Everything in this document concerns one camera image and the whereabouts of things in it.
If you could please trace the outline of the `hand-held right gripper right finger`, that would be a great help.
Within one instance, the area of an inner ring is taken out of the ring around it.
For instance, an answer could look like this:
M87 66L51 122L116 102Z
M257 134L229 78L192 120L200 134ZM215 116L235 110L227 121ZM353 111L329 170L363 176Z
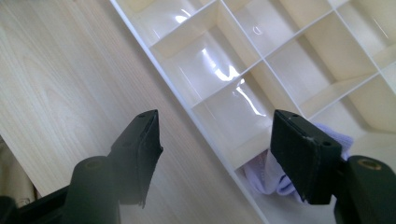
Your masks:
M328 204L342 146L298 114L277 109L270 150L303 201Z

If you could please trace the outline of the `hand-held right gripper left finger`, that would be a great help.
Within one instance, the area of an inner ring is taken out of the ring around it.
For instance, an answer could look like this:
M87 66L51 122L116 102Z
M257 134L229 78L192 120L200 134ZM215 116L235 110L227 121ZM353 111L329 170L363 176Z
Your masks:
M113 162L121 204L145 206L162 153L158 110L137 115L117 138L108 155Z

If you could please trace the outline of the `light purple sock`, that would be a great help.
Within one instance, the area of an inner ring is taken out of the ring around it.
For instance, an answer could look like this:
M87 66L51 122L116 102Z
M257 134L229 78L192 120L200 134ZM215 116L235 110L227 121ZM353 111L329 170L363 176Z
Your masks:
M354 139L343 133L338 133L329 126L316 123L315 126L337 141L342 147L342 158L349 157L349 151L354 143ZM247 162L244 166L244 173L250 186L259 194L280 196L292 196L298 203L303 201L285 174L280 164L269 148L265 149L258 156Z

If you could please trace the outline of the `cream divided storage box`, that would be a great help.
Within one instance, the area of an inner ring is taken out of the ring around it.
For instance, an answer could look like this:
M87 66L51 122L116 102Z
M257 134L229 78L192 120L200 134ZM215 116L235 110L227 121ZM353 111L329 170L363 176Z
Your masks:
M335 224L244 165L289 110L396 172L396 0L111 0L263 224Z

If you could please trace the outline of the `beige cloth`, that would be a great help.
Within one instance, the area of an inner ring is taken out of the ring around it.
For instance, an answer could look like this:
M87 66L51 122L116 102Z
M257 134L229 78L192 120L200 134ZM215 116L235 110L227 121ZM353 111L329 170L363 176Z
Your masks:
M15 200L23 207L36 200L35 187L0 136L0 196Z

